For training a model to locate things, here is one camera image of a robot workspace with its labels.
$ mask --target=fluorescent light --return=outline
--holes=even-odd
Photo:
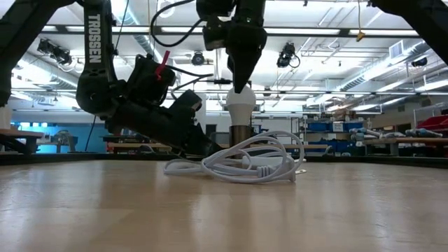
[[[418,36],[419,34],[414,30],[380,30],[368,29],[363,30],[367,36]],[[349,35],[358,35],[359,30],[352,29]]]
[[[398,87],[399,85],[402,85],[402,83],[399,83],[399,82],[397,82],[397,83],[392,83],[392,84],[386,85],[386,86],[384,86],[384,87],[378,89],[377,92],[388,91],[388,90],[391,90],[391,89],[394,89],[394,88]]]
[[[162,32],[171,32],[171,33],[182,33],[190,31],[190,27],[162,27]],[[202,33],[201,27],[196,27],[193,29],[193,33]]]
[[[120,32],[120,27],[112,27],[112,32]],[[123,33],[139,32],[139,33],[149,34],[149,27],[123,26],[123,28],[121,29],[121,32],[123,32]]]
[[[415,92],[378,92],[377,95],[416,95]]]
[[[371,92],[331,92],[333,95],[370,95]]]
[[[436,88],[441,88],[448,85],[448,80],[441,80],[434,83],[427,83],[423,87],[416,88],[415,91],[421,92],[421,91],[429,91]]]
[[[43,27],[42,32],[57,32],[57,28],[54,25],[46,25]]]
[[[67,26],[65,29],[69,32],[84,32],[84,26]]]
[[[353,111],[364,111],[364,110],[374,108],[376,106],[378,106],[378,104],[366,104],[366,105],[357,106],[357,107],[353,108],[352,110]]]
[[[162,27],[162,32],[186,33],[190,27]],[[299,28],[265,28],[268,34],[311,34],[311,35],[338,35],[339,29],[299,29]],[[193,29],[193,33],[202,33],[201,27]]]
[[[296,28],[265,28],[268,34],[313,34],[338,35],[339,29],[296,29]]]
[[[403,99],[405,99],[405,97],[401,97],[401,98],[393,99],[393,100],[390,100],[390,101],[386,101],[386,102],[383,103],[383,105],[391,105],[391,104],[399,102],[399,101],[401,101]]]
[[[28,95],[22,94],[21,92],[17,92],[17,91],[11,91],[11,96],[15,97],[15,98],[18,98],[18,99],[26,100],[26,101],[32,101],[33,100]]]

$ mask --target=wooden surface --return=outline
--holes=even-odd
[[[44,133],[41,132],[28,132],[16,129],[0,129],[0,134],[5,134],[10,137],[37,137],[41,138],[44,136]]]
[[[150,146],[151,148],[171,148],[161,143],[107,143],[109,148],[138,148],[140,146]],[[229,148],[228,144],[220,144],[223,148]],[[252,144],[252,147],[256,146],[279,146],[277,144]],[[297,148],[300,147],[297,144],[284,144],[285,148]],[[328,145],[325,144],[310,144],[304,145],[305,149],[325,149]]]
[[[364,144],[446,144],[448,139],[434,139],[434,138],[413,138],[413,137],[399,137],[393,139],[371,139],[365,140]]]
[[[448,251],[447,170],[309,163],[239,185],[163,166],[0,167],[0,251]]]

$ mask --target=blue bin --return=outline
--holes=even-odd
[[[338,153],[343,153],[345,152],[350,145],[355,144],[355,142],[352,141],[343,141],[343,142],[338,142],[337,146],[336,146],[336,152]]]
[[[348,132],[351,129],[359,129],[363,127],[362,122],[346,122],[344,123],[344,131]]]
[[[328,131],[328,123],[312,122],[308,124],[308,130],[311,131]]]

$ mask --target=black cable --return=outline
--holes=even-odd
[[[296,69],[296,68],[300,67],[300,64],[301,64],[302,62],[300,61],[299,56],[297,56],[297,55],[294,55],[294,56],[295,56],[295,58],[299,61],[299,64],[297,64],[297,66],[291,66],[291,62],[290,62],[290,63],[289,63],[289,66],[292,67],[292,68],[294,68],[294,69]]]
[[[212,76],[213,76],[212,73],[210,73],[210,74],[203,74],[202,76],[197,77],[196,79],[194,79],[194,80],[192,80],[192,81],[189,81],[189,82],[187,82],[187,83],[185,83],[185,84],[182,84],[182,85],[179,85],[179,86],[173,88],[173,89],[171,90],[171,97],[173,97],[173,99],[176,100],[177,97],[176,97],[176,95],[174,95],[174,92],[175,92],[175,91],[180,90],[181,88],[183,88],[183,87],[185,87],[185,86],[188,86],[189,84],[196,83],[197,81],[200,81],[200,80],[203,79],[203,78],[206,78],[206,77],[212,77]]]
[[[87,147],[89,146],[90,137],[92,136],[93,127],[95,126],[95,121],[97,120],[97,116],[93,118],[92,127],[90,128],[89,137],[87,138],[87,143],[85,143],[84,151],[87,151]]]
[[[118,48],[118,43],[120,42],[121,30],[123,29],[123,25],[124,25],[124,23],[125,23],[126,14],[127,14],[127,7],[128,7],[128,6],[129,6],[129,0],[127,0],[127,2],[126,2],[125,13],[123,14],[123,19],[121,20],[120,31],[118,32],[117,43],[115,44],[115,51],[117,50],[117,48]]]
[[[189,37],[189,35],[191,35],[193,33],[193,30],[203,21],[202,19],[199,19],[198,21],[196,21],[196,23],[190,28],[190,30],[187,31],[187,33],[179,41],[177,41],[173,44],[166,44],[166,43],[161,42],[160,40],[158,40],[155,37],[155,34],[154,34],[154,24],[155,24],[155,21],[157,20],[157,17],[160,14],[162,14],[164,11],[169,10],[170,8],[173,8],[176,6],[181,6],[183,4],[188,4],[188,3],[191,3],[192,1],[194,1],[194,0],[183,0],[183,1],[179,1],[177,3],[172,3],[168,6],[161,8],[158,12],[155,13],[153,19],[151,20],[151,24],[150,24],[150,34],[154,38],[155,42],[157,42],[159,45],[164,46],[164,47],[168,47],[168,48],[174,47],[174,46],[178,46],[180,43],[184,42]]]

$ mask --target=white power cord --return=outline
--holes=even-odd
[[[285,147],[273,135],[287,135],[297,141],[300,147],[300,158],[294,160],[286,152]],[[278,146],[260,146],[244,148],[257,141],[271,141]],[[257,156],[250,156],[253,151],[271,151]],[[242,160],[231,159],[235,155],[244,155]],[[305,149],[301,140],[289,132],[275,131],[265,132],[251,137],[229,149],[220,150],[201,162],[189,160],[172,160],[164,168],[166,175],[183,175],[203,172],[214,178],[232,183],[266,183],[279,180],[295,181],[296,174],[305,173],[298,171],[305,158]],[[247,169],[235,168],[230,165],[245,164]]]

